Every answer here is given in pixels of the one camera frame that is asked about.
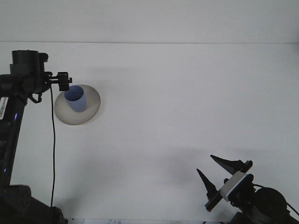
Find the blue cup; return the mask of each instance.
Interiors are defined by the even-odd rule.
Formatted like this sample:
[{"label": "blue cup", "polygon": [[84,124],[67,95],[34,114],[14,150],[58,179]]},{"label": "blue cup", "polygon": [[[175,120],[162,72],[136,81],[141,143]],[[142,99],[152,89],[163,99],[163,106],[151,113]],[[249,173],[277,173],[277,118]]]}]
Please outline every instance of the blue cup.
[{"label": "blue cup", "polygon": [[70,86],[70,90],[64,92],[64,98],[74,111],[83,112],[86,110],[86,96],[81,86]]}]

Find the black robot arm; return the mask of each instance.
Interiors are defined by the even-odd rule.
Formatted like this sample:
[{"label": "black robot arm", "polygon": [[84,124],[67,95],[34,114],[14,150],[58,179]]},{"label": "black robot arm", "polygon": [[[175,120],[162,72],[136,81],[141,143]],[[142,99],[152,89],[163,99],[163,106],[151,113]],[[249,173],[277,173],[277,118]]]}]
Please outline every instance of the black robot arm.
[{"label": "black robot arm", "polygon": [[252,167],[252,161],[242,162],[229,161],[211,155],[213,160],[228,171],[232,177],[224,180],[220,190],[197,169],[207,189],[208,203],[205,205],[211,211],[217,203],[224,198],[234,207],[239,208],[238,212],[229,224],[299,224],[290,216],[287,210],[287,202],[283,195],[272,188],[255,189],[252,174],[246,172]]},{"label": "black robot arm", "polygon": [[65,224],[59,208],[49,207],[31,196],[29,186],[10,185],[14,155],[28,98],[40,103],[52,83],[69,89],[67,72],[56,77],[44,71],[48,55],[32,50],[13,51],[11,74],[0,75],[0,223]]}]

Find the white table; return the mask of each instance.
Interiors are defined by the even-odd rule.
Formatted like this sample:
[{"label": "white table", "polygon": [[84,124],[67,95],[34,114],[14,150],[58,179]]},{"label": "white table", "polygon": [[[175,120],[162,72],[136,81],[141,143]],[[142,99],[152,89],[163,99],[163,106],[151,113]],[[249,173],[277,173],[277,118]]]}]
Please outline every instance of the white table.
[{"label": "white table", "polygon": [[[228,221],[222,200],[208,213],[200,168],[219,188],[230,174],[210,154],[252,160],[257,184],[299,207],[299,48],[294,44],[0,43],[49,54],[45,69],[68,71],[97,89],[88,124],[56,119],[54,205],[71,218]],[[54,87],[55,98],[59,94]],[[12,184],[50,203],[50,93],[25,108]]]}]

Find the black cable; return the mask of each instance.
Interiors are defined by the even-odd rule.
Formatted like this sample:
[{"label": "black cable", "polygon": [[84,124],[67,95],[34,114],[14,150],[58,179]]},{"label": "black cable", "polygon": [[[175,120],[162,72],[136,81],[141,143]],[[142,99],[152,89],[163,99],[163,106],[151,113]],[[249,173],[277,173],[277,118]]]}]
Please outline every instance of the black cable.
[{"label": "black cable", "polygon": [[[253,186],[264,188],[264,186],[259,185],[259,184],[253,184]],[[290,209],[292,209],[299,216],[299,213],[288,202],[286,204],[290,207]]]},{"label": "black cable", "polygon": [[299,213],[288,202],[286,204],[299,216]]},{"label": "black cable", "polygon": [[51,92],[51,109],[52,109],[52,125],[53,125],[53,186],[52,186],[52,195],[51,195],[51,207],[53,206],[53,197],[54,197],[54,187],[55,187],[55,145],[56,145],[56,132],[54,124],[54,103],[53,103],[53,91],[52,86],[50,86]]}]

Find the white label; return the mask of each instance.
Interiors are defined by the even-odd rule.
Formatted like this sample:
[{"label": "white label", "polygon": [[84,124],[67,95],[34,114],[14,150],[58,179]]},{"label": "white label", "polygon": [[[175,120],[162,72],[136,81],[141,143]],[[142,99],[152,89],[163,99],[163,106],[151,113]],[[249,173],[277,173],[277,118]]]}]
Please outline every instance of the white label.
[{"label": "white label", "polygon": [[8,102],[8,97],[1,97],[1,99],[0,99],[0,120],[2,120],[4,118],[4,113],[5,113],[7,102]]}]

